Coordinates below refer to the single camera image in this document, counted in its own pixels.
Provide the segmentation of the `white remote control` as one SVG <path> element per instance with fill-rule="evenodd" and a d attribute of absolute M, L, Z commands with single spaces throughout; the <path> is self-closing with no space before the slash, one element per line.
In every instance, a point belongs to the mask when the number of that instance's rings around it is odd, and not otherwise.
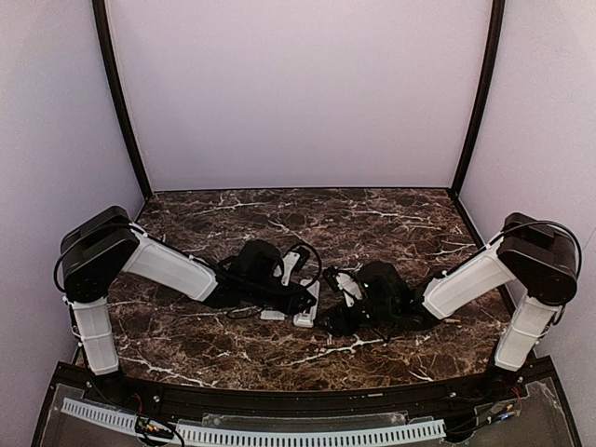
<path fill-rule="evenodd" d="M 312 329 L 315 326 L 315 319 L 318 311 L 318 298 L 320 293 L 320 282 L 317 280 L 307 288 L 307 291 L 315 298 L 315 303 L 305 311 L 293 316 L 293 325 L 299 328 Z"/>

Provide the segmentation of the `white battery cover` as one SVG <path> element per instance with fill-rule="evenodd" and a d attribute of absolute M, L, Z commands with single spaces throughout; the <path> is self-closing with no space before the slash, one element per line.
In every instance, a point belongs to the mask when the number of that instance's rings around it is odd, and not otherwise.
<path fill-rule="evenodd" d="M 285 315 L 282 312 L 276 310 L 263 310 L 260 313 L 261 320 L 274 320 L 274 321 L 282 321 L 285 319 Z"/>

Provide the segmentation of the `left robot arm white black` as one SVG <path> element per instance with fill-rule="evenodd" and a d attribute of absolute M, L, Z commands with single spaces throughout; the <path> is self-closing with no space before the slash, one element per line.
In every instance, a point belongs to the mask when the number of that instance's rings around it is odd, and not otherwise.
<path fill-rule="evenodd" d="M 111 289 L 122 278 L 156 284 L 210 308 L 247 303 L 295 316 L 318 303 L 322 272 L 295 277 L 317 256 L 304 243 L 282 252 L 253 239 L 221 261 L 201 258 L 151 235 L 125 209 L 112 206 L 62 238 L 53 281 L 70 308 L 90 371 L 105 376 L 120 368 L 108 305 Z"/>

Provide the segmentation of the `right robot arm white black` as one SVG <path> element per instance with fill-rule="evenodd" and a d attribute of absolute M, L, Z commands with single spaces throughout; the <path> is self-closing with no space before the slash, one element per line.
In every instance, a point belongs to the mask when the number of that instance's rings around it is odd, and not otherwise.
<path fill-rule="evenodd" d="M 517 281 L 525 294 L 493 357 L 497 369 L 516 372 L 575 298 L 582 263 L 579 240 L 570 229 L 515 212 L 499 233 L 463 263 L 415 288 L 387 262 L 370 262 L 356 273 L 325 269 L 325 280 L 344 299 L 317 317 L 316 323 L 336 337 L 375 325 L 423 331 L 489 291 Z"/>

